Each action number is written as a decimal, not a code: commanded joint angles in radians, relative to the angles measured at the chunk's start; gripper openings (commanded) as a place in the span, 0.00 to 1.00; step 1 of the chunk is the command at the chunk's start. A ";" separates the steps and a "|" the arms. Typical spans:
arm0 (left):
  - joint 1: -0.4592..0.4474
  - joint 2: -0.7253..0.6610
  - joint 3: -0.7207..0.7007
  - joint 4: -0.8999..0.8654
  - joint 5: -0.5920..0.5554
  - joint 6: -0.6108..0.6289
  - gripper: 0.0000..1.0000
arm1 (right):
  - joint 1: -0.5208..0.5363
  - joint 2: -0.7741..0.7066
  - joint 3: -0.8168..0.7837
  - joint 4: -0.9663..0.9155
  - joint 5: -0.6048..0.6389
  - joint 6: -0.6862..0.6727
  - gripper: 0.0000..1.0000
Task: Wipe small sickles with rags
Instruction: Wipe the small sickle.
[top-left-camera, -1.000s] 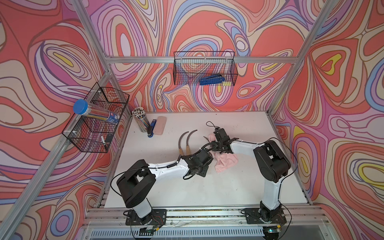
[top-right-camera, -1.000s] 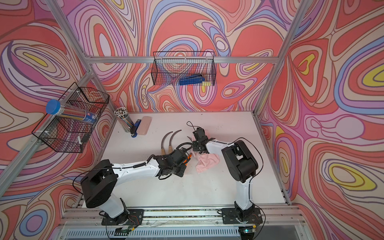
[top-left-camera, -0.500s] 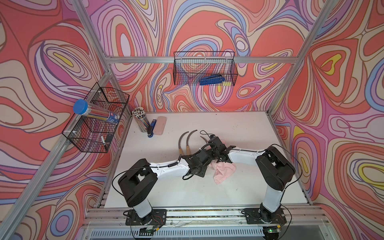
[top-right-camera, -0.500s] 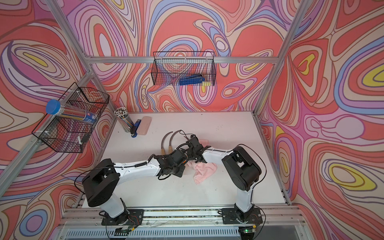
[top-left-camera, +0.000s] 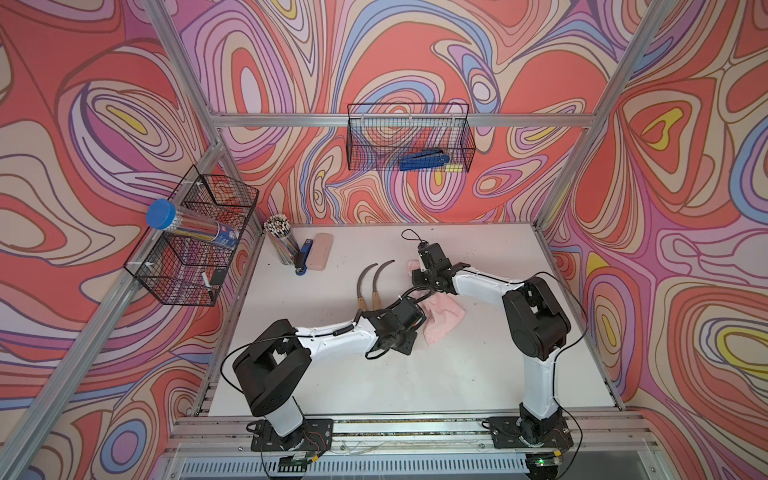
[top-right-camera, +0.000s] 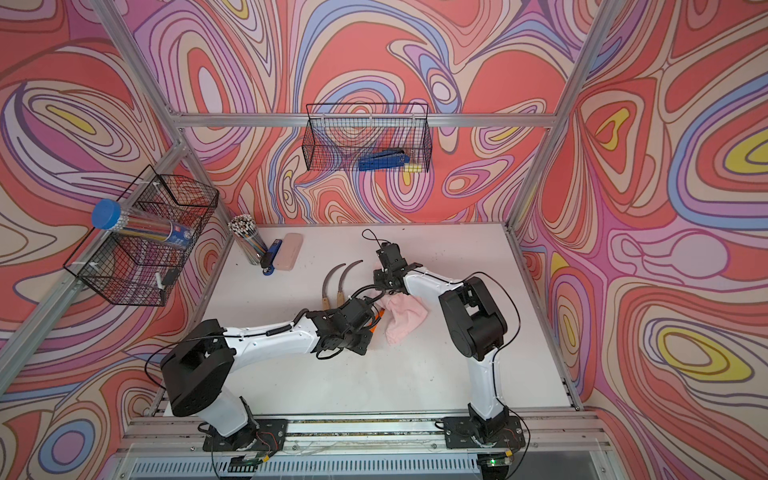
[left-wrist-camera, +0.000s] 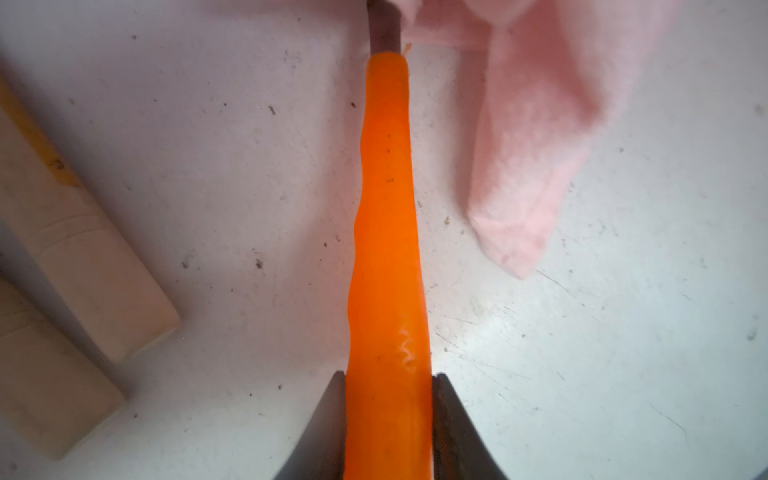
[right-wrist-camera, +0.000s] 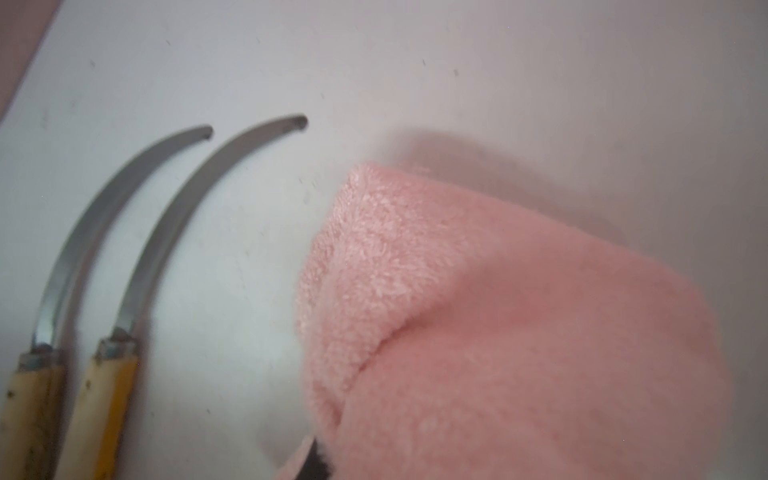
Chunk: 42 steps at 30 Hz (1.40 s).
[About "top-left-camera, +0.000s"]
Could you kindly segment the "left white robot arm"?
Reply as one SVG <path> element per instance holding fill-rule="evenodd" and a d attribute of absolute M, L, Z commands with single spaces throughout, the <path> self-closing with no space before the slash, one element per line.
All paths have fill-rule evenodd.
<path fill-rule="evenodd" d="M 292 441 L 306 431 L 294 391 L 312 364 L 351 356 L 376 360 L 392 351 L 408 356 L 426 320 L 410 296 L 385 308 L 360 309 L 353 319 L 325 327 L 299 328 L 277 320 L 235 352 L 235 388 L 253 416 L 264 418 L 278 439 Z"/>

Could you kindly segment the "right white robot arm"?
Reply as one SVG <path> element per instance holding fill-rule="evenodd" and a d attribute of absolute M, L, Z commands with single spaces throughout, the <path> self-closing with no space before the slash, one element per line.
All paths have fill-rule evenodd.
<path fill-rule="evenodd" d="M 437 243 L 421 240 L 421 268 L 412 273 L 416 286 L 471 297 L 503 310 L 514 345 L 524 356 L 524 397 L 520 412 L 539 422 L 558 415 L 554 356 L 566 345 L 571 324 L 547 281 L 538 275 L 509 280 L 453 264 Z"/>

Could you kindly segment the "pink rag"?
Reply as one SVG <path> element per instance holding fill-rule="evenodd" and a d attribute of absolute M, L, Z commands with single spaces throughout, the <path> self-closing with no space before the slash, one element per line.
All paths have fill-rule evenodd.
<path fill-rule="evenodd" d="M 466 310 L 455 300 L 454 296 L 446 293 L 433 293 L 419 305 L 427 316 L 423 326 L 423 335 L 429 346 L 436 345 L 454 330 L 466 316 Z"/>

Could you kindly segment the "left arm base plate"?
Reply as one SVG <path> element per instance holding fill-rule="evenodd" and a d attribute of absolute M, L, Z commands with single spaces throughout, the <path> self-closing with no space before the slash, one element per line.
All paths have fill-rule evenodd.
<path fill-rule="evenodd" d="M 279 436 L 267 420 L 256 420 L 246 426 L 252 435 L 253 452 L 310 452 L 320 454 L 332 446 L 334 421 L 330 418 L 310 418 L 294 432 Z"/>

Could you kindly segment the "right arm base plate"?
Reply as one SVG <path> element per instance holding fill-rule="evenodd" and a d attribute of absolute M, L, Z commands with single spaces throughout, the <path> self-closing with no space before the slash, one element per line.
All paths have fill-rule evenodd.
<path fill-rule="evenodd" d="M 481 422 L 496 449 L 567 451 L 574 440 L 562 412 L 539 420 L 531 416 L 490 417 Z"/>

